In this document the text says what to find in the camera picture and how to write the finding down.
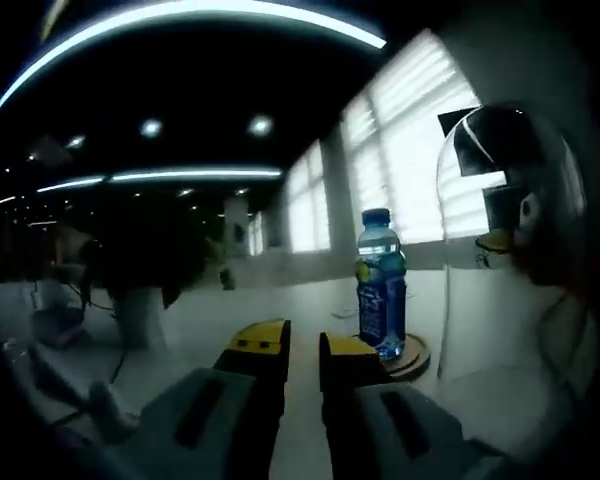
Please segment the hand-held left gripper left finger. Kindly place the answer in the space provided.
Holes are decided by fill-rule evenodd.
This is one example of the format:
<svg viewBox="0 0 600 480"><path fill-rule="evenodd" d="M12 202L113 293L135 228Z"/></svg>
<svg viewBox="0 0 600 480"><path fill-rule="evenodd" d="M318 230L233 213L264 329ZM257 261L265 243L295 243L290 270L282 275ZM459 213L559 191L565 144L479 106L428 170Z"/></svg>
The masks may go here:
<svg viewBox="0 0 600 480"><path fill-rule="evenodd" d="M141 412L144 479L266 479L288 378L291 323L273 319L234 334Z"/></svg>

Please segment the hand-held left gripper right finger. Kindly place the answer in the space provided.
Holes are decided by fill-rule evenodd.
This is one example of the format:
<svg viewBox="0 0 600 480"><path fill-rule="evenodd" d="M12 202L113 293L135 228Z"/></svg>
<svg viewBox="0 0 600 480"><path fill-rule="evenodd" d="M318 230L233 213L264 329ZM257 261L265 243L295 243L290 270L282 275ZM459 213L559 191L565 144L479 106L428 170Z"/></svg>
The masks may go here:
<svg viewBox="0 0 600 480"><path fill-rule="evenodd" d="M321 333L319 376L336 479L494 479L505 464L435 401L393 381L356 337Z"/></svg>

